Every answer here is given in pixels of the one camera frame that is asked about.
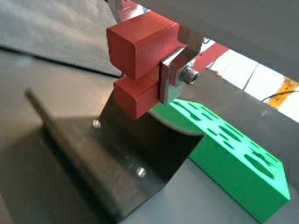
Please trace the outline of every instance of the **red object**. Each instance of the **red object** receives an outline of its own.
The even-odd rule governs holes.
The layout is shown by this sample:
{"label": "red object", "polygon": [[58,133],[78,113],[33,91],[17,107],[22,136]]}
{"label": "red object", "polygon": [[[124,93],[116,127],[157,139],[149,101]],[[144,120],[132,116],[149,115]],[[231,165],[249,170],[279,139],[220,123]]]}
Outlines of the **red object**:
{"label": "red object", "polygon": [[152,11],[107,29],[112,65],[133,80],[147,74],[183,44],[179,25]]}
{"label": "red object", "polygon": [[217,59],[217,57],[228,50],[224,45],[215,43],[196,58],[193,69],[199,72],[205,66]]}
{"label": "red object", "polygon": [[159,102],[159,66],[140,79],[124,76],[115,82],[115,98],[119,107],[137,119]]}

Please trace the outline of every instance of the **green block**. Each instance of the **green block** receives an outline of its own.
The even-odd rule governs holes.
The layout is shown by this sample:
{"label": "green block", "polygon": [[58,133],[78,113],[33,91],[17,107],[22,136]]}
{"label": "green block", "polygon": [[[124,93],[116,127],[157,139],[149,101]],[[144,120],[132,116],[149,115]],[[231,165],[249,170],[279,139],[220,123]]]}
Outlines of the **green block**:
{"label": "green block", "polygon": [[205,133],[191,160],[263,223],[289,200],[283,163],[199,103],[175,100],[152,111],[181,129]]}

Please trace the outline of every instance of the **red cube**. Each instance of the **red cube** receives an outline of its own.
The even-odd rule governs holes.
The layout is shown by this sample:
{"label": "red cube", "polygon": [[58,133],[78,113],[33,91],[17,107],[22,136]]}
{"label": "red cube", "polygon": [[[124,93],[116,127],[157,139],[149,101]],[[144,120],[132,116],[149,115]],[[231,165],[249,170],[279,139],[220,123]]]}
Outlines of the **red cube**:
{"label": "red cube", "polygon": [[119,107],[137,119],[159,102],[159,66],[140,79],[124,76],[115,82],[115,98]]}
{"label": "red cube", "polygon": [[107,29],[112,65],[133,80],[147,74],[183,44],[179,24],[152,11]]}

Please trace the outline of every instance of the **bolt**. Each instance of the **bolt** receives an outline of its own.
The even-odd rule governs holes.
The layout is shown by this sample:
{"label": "bolt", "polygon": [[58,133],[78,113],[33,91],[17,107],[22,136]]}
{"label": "bolt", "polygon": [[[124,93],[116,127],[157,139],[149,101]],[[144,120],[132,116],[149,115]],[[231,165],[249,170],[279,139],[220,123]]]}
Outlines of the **bolt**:
{"label": "bolt", "polygon": [[136,171],[135,171],[135,175],[139,177],[139,178],[143,178],[145,176],[145,168],[143,167],[137,167]]}
{"label": "bolt", "polygon": [[180,81],[184,81],[185,84],[191,85],[196,81],[199,74],[200,73],[195,69],[187,66],[181,70]]}
{"label": "bolt", "polygon": [[94,129],[99,129],[99,128],[100,128],[100,121],[99,121],[99,120],[93,120],[93,122],[92,122],[92,127],[93,127]]}

